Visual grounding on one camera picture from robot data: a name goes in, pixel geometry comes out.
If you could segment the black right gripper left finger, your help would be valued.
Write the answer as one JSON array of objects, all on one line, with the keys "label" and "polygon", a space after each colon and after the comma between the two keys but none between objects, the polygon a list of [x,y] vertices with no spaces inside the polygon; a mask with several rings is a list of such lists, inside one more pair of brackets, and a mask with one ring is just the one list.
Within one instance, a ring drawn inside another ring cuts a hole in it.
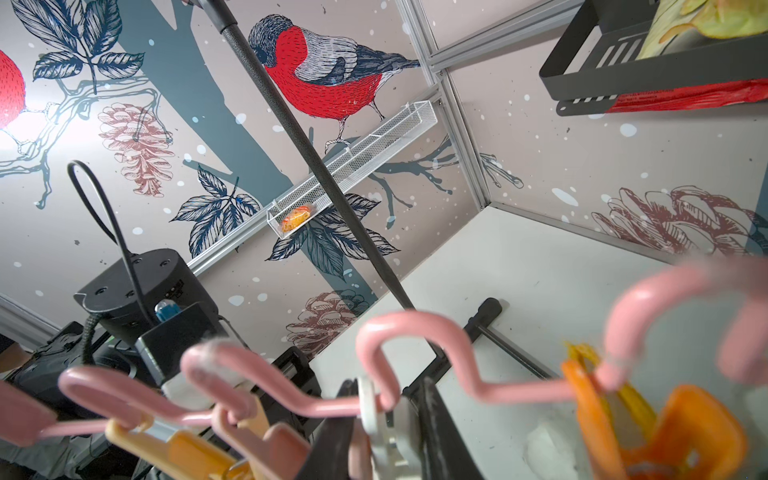
[{"label": "black right gripper left finger", "polygon": [[323,421],[307,456],[308,479],[354,479],[358,468],[351,463],[355,423],[358,415],[331,417]]}]

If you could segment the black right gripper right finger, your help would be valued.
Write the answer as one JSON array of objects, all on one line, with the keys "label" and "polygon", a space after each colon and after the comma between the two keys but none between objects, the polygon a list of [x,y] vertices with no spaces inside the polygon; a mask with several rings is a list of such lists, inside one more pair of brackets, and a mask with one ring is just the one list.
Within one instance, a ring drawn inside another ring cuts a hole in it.
[{"label": "black right gripper right finger", "polygon": [[418,391],[418,418],[423,479],[483,479],[431,378],[424,379]]}]

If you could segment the pink clip hanger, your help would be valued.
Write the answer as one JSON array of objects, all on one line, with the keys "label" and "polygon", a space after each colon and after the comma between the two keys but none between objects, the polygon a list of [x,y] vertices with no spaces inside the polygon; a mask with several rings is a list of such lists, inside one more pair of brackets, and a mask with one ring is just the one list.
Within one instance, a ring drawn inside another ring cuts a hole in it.
[{"label": "pink clip hanger", "polygon": [[[644,355],[648,333],[667,311],[698,296],[740,291],[744,302],[721,341],[719,370],[734,382],[767,381],[767,261],[763,257],[709,258],[680,264],[648,277],[627,290],[605,323],[604,354],[592,373],[602,392],[619,389]],[[392,409],[401,396],[398,374],[416,376],[426,362],[410,354],[389,361],[388,342],[400,338],[428,340],[447,355],[463,391],[486,404],[565,402],[573,392],[562,380],[529,383],[485,381],[468,335],[454,321],[424,311],[399,311],[365,321],[355,334],[354,352],[374,382],[377,405]],[[213,409],[223,405],[228,420],[253,409],[246,385],[254,385],[303,417],[354,416],[355,400],[331,400],[303,393],[259,354],[217,338],[189,348],[182,359],[183,387],[165,394],[111,369],[77,366],[59,378],[61,391],[92,411],[94,418],[60,421],[57,414],[18,388],[1,387],[1,437],[19,447],[51,438],[102,433],[109,421],[135,429],[162,419],[182,426],[208,426]]]}]

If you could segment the knit glove yellow cuff bottom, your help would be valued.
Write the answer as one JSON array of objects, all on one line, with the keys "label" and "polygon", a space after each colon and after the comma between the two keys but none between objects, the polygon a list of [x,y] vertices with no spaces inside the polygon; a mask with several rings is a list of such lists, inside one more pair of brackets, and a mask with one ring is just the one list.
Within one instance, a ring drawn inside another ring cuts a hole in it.
[{"label": "knit glove yellow cuff bottom", "polygon": [[[591,372],[600,363],[597,350],[587,343],[565,343],[567,356],[576,361],[586,372]],[[614,396],[629,414],[632,422],[639,428],[644,440],[649,440],[656,423],[656,413],[646,399],[628,382],[625,382]]]}]

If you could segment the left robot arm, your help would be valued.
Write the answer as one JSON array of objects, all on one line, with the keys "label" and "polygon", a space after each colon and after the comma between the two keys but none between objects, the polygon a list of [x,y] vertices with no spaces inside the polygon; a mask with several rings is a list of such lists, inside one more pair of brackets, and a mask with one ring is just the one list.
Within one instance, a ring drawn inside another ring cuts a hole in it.
[{"label": "left robot arm", "polygon": [[58,388],[61,373],[82,365],[85,340],[90,342],[94,365],[160,388],[179,375],[183,348],[224,333],[218,306],[176,251],[152,250],[132,259],[145,303],[154,309],[171,307],[183,314],[184,323],[170,327],[146,323],[125,266],[116,262],[75,293],[75,301],[89,315],[85,323],[69,323],[35,350],[10,374],[9,384],[64,420],[90,420],[94,413]]}]

